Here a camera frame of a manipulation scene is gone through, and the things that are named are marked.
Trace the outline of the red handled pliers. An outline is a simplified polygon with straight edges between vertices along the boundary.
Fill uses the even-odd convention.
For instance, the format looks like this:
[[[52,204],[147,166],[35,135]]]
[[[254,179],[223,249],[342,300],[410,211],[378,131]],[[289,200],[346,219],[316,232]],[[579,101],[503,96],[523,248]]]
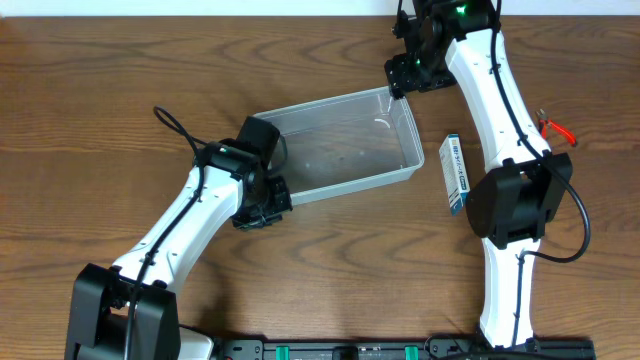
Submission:
[[[547,139],[548,133],[553,131],[561,135],[570,146],[576,147],[578,145],[577,137],[569,129],[553,121],[543,109],[537,110],[535,115],[538,121],[538,131],[543,139]]]

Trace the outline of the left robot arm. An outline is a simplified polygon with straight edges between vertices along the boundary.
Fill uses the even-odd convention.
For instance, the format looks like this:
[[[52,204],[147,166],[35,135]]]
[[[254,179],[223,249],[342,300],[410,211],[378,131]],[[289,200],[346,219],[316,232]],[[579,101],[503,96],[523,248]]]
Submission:
[[[75,279],[67,359],[210,359],[214,340],[180,324],[177,298],[225,222],[263,228],[291,210],[272,173],[277,139],[227,139],[196,152],[178,197],[152,229],[110,267],[87,264]]]

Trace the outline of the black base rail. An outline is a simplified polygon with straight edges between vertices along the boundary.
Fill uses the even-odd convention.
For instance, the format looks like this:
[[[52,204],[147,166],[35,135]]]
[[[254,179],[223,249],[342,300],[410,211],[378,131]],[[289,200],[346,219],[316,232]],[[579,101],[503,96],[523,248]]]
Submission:
[[[435,336],[423,341],[284,342],[258,339],[214,342],[210,360],[596,360],[589,340],[529,339],[514,348],[492,348],[469,337]]]

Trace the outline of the white and blue box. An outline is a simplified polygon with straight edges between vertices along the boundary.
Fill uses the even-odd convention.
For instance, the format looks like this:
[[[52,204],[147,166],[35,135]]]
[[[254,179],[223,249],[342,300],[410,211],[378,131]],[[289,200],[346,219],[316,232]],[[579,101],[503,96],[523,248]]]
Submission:
[[[451,214],[455,216],[463,209],[467,195],[470,192],[470,183],[458,134],[449,134],[446,136],[439,149],[439,158],[448,196],[449,209]]]

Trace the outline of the clear plastic container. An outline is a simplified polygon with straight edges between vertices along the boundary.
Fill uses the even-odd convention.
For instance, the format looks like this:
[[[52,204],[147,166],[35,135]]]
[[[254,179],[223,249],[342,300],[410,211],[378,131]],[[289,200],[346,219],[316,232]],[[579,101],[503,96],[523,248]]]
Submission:
[[[295,206],[405,181],[424,165],[409,103],[385,86],[255,116],[284,137],[274,161]]]

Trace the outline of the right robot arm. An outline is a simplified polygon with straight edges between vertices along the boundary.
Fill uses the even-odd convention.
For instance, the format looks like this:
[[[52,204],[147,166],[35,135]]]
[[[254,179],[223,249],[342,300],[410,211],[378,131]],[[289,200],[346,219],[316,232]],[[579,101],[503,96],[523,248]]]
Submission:
[[[485,175],[463,196],[485,256],[480,329],[493,349],[533,337],[534,254],[555,216],[572,164],[554,154],[526,109],[507,60],[493,1],[417,1],[399,10],[393,34],[404,53],[385,64],[391,95],[458,86],[476,127]]]

